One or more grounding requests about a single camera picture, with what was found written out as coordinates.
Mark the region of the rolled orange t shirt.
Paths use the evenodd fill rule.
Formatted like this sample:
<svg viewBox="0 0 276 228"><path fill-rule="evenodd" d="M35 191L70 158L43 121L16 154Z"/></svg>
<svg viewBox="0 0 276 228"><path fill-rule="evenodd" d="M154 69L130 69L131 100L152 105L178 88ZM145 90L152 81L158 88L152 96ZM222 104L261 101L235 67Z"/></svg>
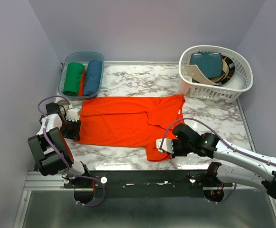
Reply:
<svg viewBox="0 0 276 228"><path fill-rule="evenodd" d="M79 91L78 91L78 96L83 96L83 91L84 91L84 83L85 83L85 75L86 75L86 70L84 69L81 79L79 82Z"/></svg>

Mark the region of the clear blue plastic bin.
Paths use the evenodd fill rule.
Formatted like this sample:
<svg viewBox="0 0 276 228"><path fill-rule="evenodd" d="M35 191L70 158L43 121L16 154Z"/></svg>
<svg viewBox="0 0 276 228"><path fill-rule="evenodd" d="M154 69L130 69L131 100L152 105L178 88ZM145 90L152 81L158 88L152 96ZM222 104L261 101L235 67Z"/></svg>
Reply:
<svg viewBox="0 0 276 228"><path fill-rule="evenodd" d="M75 52L64 61L58 92L71 99L94 99L100 91L104 56L97 52Z"/></svg>

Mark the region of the orange t shirt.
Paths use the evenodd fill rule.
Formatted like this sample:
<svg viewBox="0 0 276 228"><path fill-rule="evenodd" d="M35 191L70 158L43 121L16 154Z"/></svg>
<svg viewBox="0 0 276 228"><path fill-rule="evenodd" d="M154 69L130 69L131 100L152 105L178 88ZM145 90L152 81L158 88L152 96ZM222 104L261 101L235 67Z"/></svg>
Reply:
<svg viewBox="0 0 276 228"><path fill-rule="evenodd" d="M83 96L83 91L84 91L84 83L85 83L85 75L86 75L86 70L84 69L81 79L79 82L79 91L78 91L78 96Z"/></svg>
<svg viewBox="0 0 276 228"><path fill-rule="evenodd" d="M171 155L159 153L156 140L175 139L173 123L183 122L182 94L165 97L97 97L84 100L76 143L84 145L143 147L149 161L164 161Z"/></svg>

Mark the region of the tape roll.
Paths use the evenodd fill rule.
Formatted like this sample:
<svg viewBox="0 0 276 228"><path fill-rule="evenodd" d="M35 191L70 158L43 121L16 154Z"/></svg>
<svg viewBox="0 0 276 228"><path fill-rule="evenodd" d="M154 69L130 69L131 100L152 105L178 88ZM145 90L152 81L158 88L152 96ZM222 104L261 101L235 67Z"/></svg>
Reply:
<svg viewBox="0 0 276 228"><path fill-rule="evenodd" d="M67 100L61 99L61 100L56 101L56 103L58 104L61 113L62 113L63 115L66 115L66 114L67 114L67 111L69 110Z"/></svg>

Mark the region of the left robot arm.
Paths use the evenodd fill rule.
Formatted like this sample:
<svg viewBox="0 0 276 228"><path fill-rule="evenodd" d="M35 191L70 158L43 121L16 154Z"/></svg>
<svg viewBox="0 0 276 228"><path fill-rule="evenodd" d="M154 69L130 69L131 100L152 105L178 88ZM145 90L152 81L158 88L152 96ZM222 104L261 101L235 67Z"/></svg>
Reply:
<svg viewBox="0 0 276 228"><path fill-rule="evenodd" d="M75 179L79 187L87 187L91 182L90 171L83 162L74 159L66 142L66 139L80 139L81 110L70 104L61 106L53 102L46 105L45 112L39 105L38 110L40 130L28 138L36 168L43 176L63 173L64 179Z"/></svg>

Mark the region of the teal folded garment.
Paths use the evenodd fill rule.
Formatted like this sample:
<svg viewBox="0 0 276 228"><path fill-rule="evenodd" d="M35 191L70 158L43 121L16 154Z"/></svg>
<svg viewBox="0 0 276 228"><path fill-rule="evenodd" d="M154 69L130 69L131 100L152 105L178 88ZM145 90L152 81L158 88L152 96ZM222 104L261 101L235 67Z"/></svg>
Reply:
<svg viewBox="0 0 276 228"><path fill-rule="evenodd" d="M190 65L197 65L207 78L214 78L222 74L222 55L220 53L194 53L191 55Z"/></svg>

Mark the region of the rolled green t shirt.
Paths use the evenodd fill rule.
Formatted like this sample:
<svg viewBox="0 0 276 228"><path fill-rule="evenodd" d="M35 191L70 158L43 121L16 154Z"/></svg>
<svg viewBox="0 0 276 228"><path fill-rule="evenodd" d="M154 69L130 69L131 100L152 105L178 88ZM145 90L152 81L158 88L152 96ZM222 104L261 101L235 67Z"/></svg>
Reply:
<svg viewBox="0 0 276 228"><path fill-rule="evenodd" d="M67 96L78 96L79 82L85 66L78 62L71 62L67 65L66 78L63 94Z"/></svg>

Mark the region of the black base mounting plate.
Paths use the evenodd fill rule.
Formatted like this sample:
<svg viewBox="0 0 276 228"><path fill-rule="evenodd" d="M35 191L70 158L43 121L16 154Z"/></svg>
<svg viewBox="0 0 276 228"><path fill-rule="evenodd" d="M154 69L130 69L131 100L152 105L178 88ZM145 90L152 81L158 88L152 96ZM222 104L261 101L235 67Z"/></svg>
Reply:
<svg viewBox="0 0 276 228"><path fill-rule="evenodd" d="M77 201L108 198L210 198L221 201L222 183L206 170L90 171L82 177L63 176L64 187Z"/></svg>

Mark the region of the beige garment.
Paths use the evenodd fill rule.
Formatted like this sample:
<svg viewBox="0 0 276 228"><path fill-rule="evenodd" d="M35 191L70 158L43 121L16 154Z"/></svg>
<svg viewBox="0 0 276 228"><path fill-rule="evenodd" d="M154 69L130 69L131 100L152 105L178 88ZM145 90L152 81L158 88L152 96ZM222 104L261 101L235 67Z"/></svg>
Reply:
<svg viewBox="0 0 276 228"><path fill-rule="evenodd" d="M208 79L199 69L197 65L185 65L185 70L188 75L194 79L196 82L205 85L218 86L221 79L228 73L228 66L224 66L222 70L222 75L214 77L214 81Z"/></svg>

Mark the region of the rolled blue t shirt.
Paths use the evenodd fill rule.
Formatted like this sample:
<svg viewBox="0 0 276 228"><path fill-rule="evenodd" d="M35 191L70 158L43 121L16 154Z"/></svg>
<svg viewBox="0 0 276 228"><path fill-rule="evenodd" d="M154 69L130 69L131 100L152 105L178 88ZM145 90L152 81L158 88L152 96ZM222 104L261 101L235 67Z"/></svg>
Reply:
<svg viewBox="0 0 276 228"><path fill-rule="evenodd" d="M96 59L89 61L83 88L83 95L90 96L97 93L102 75L102 62Z"/></svg>

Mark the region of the aluminium rail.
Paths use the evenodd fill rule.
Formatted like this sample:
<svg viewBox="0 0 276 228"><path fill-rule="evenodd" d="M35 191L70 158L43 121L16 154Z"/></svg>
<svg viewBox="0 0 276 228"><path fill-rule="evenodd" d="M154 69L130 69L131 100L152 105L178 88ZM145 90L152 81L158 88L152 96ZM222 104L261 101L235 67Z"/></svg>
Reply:
<svg viewBox="0 0 276 228"><path fill-rule="evenodd" d="M127 186L178 186L184 184L188 188L213 188L218 181L206 174L205 170L160 170L160 171L90 171L84 178L71 180L60 174L43 176L40 172L29 172L26 177L25 188L40 189L88 189L91 188L92 177L95 185L99 182L106 188L113 185L125 188Z"/></svg>

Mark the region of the white laundry basket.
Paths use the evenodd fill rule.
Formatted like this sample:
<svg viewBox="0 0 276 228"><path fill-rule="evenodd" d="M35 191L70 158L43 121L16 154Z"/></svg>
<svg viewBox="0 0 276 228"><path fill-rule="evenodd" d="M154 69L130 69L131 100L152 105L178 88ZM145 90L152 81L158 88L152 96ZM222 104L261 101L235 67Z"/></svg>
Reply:
<svg viewBox="0 0 276 228"><path fill-rule="evenodd" d="M251 66L241 54L211 45L185 50L179 60L179 76L182 94L227 103L253 85Z"/></svg>

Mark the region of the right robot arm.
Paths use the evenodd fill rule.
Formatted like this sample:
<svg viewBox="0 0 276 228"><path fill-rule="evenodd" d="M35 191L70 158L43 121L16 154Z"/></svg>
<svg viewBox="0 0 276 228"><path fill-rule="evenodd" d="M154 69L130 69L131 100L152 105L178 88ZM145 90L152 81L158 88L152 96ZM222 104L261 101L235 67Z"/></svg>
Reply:
<svg viewBox="0 0 276 228"><path fill-rule="evenodd" d="M175 139L164 139L163 149L172 157L187 156L216 159L204 174L210 186L234 183L265 190L276 199L276 157L253 153L229 143L216 133L198 134L186 124L177 125Z"/></svg>

